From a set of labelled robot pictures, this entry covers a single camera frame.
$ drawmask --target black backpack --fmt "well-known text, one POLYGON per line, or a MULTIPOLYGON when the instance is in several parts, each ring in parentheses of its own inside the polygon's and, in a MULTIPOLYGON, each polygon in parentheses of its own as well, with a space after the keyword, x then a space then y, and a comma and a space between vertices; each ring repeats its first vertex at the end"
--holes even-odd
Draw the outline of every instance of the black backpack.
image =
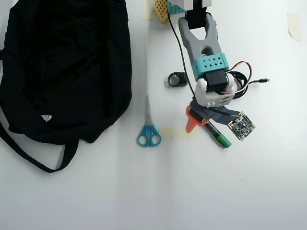
POLYGON ((66 145, 52 170, 26 154, 0 123, 0 137, 20 156, 53 173, 78 142, 93 143, 128 108, 131 51, 124 0, 19 0, 11 9, 0 106, 9 130, 66 145))

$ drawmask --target black ring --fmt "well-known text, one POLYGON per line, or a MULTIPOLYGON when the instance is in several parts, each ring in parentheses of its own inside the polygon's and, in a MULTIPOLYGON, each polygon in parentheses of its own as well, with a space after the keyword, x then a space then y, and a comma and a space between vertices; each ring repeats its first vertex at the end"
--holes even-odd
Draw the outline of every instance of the black ring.
POLYGON ((176 87, 184 87, 188 84, 186 74, 184 72, 174 72, 168 76, 168 84, 174 88, 176 87), (179 82, 176 85, 172 85, 171 79, 176 76, 179 78, 179 82))

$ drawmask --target scissor blade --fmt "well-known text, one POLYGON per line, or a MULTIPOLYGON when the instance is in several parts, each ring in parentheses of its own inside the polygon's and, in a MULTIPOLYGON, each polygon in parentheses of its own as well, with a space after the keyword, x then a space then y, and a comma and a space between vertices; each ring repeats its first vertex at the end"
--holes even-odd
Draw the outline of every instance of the scissor blade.
POLYGON ((146 97, 146 118, 145 118, 145 123, 148 126, 153 124, 148 95, 146 97))

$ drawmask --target orange gripper tip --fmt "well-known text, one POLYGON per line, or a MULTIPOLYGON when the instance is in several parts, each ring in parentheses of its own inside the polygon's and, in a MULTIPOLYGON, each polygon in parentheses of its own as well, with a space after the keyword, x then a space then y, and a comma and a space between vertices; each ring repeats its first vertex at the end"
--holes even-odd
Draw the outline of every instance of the orange gripper tip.
POLYGON ((186 115, 188 116, 188 123, 187 123, 187 126, 186 126, 186 132, 187 133, 191 133, 193 131, 193 129, 195 129, 196 126, 199 126, 199 127, 203 127, 210 119, 204 119, 203 122, 199 122, 198 120, 196 120, 195 117, 193 117, 191 114, 190 114, 190 106, 187 107, 186 109, 186 115))

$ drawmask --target backpack strap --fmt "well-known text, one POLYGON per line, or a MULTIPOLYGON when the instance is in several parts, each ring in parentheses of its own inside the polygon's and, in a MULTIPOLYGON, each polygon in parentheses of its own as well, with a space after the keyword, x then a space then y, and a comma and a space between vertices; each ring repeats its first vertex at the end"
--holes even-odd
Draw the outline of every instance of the backpack strap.
POLYGON ((26 159, 27 161, 31 162, 36 167, 40 168, 41 170, 47 172, 47 173, 54 173, 57 171, 60 171, 67 167, 67 165, 70 163, 74 155, 76 154, 76 151, 78 149, 79 141, 66 144, 65 150, 64 150, 64 157, 61 166, 58 169, 50 169, 47 166, 43 165, 42 163, 38 162, 34 158, 30 157, 28 154, 26 154, 18 145, 17 143, 9 136, 9 134, 5 131, 4 127, 2 126, 0 122, 0 137, 15 151, 17 152, 22 158, 26 159))

